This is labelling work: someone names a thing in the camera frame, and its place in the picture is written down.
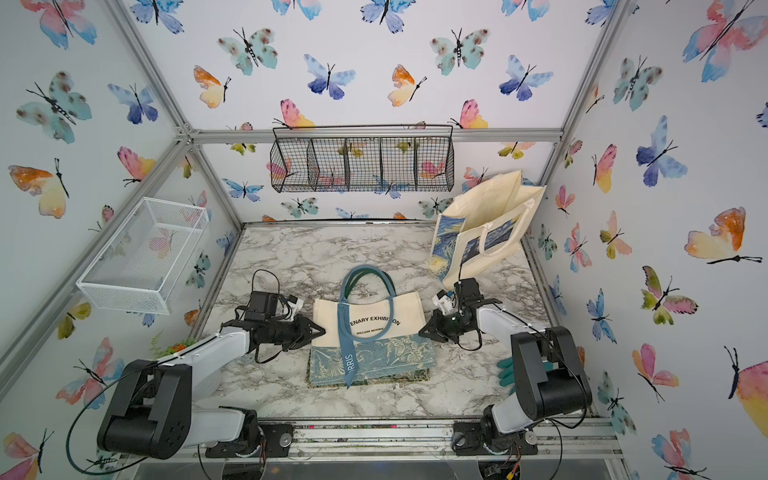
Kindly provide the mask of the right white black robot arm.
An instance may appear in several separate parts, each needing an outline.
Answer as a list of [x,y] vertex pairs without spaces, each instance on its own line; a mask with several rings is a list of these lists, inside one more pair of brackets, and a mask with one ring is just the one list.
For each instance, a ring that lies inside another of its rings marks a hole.
[[500,300],[484,296],[473,278],[458,280],[452,291],[439,291],[433,303],[421,337],[459,345],[461,336],[475,332],[479,340],[495,338],[509,353],[500,368],[509,373],[510,395],[486,407],[480,420],[454,424],[457,455],[534,455],[535,426],[550,421],[575,429],[585,420],[592,393],[567,328],[533,326]]

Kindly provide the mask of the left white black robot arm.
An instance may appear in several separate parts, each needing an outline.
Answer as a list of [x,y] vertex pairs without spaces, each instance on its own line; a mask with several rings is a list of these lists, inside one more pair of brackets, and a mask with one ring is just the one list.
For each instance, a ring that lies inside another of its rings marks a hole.
[[214,334],[155,360],[135,360],[120,375],[103,379],[83,407],[109,403],[96,435],[98,450],[130,455],[137,463],[211,443],[234,457],[265,454],[255,411],[197,409],[193,398],[224,366],[257,356],[264,344],[287,352],[322,336],[324,329],[301,314],[302,306],[301,299],[280,290],[252,290],[247,304],[236,307],[234,318]]

